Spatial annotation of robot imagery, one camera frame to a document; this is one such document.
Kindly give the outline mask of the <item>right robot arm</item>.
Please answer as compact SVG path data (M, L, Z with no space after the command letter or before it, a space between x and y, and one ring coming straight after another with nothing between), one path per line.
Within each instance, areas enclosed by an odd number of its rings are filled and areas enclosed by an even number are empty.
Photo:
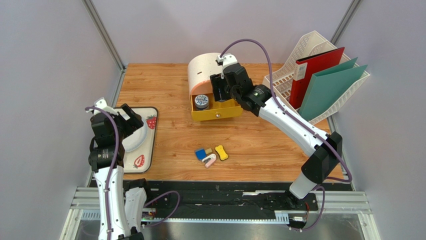
M235 100L243 110L276 126L309 157L289 187L289 194L294 199L304 199L339 164L342 136L337 132L328 134L296 115L273 96L270 88L263 84L254 85L247 70L239 63L231 64L222 73L209 78L215 101Z

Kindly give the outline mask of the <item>teal file folder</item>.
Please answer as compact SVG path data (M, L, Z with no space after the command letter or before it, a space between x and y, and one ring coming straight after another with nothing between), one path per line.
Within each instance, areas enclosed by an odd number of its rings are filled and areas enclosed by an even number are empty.
M353 58L313 73L298 114L315 124L337 112L365 80L367 67Z

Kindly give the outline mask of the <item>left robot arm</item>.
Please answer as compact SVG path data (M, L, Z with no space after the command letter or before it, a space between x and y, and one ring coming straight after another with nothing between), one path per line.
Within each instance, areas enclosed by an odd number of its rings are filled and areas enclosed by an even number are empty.
M130 225L125 213L123 186L125 148L123 140L142 128L144 123L126 103L121 109L125 119L103 98L85 108L94 137L89 146L88 162L96 180L99 196L100 240L142 240L141 221Z

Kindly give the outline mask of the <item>blue grey lint roller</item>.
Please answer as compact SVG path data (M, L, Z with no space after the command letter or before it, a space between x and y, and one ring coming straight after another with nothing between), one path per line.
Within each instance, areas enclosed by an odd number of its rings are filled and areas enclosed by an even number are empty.
M195 153L196 158L199 161L202 161L207 156L206 151L203 148L199 148L199 149L195 150L194 153Z

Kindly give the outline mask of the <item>round drawer storage box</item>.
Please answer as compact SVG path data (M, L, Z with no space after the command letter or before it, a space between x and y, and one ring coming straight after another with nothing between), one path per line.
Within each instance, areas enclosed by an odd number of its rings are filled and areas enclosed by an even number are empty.
M194 57L187 66L188 90L191 104L191 117L194 121L202 122L239 117L243 113L241 106L233 99L224 102L214 100L210 76L220 74L222 67L216 63L218 52L204 53ZM207 95L208 110L196 110L194 98L197 95Z

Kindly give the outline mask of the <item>red file folder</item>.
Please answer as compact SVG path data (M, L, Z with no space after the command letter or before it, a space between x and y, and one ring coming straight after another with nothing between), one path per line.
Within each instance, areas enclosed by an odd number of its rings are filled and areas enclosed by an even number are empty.
M295 71L288 102L294 109L301 107L312 75L338 65L345 47L318 53L295 61Z

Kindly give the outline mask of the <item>yellow bone-shaped eraser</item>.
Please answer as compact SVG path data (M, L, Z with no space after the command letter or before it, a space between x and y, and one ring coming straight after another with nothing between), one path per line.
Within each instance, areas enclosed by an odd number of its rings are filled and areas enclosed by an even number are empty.
M224 146L223 145L217 145L217 146L215 146L214 147L214 150L216 151L216 153L218 154L218 156L219 156L219 159L221 160L221 161L225 161L225 160L227 160L228 158L229 158L229 155L227 154L227 152L225 151L225 148L224 148Z

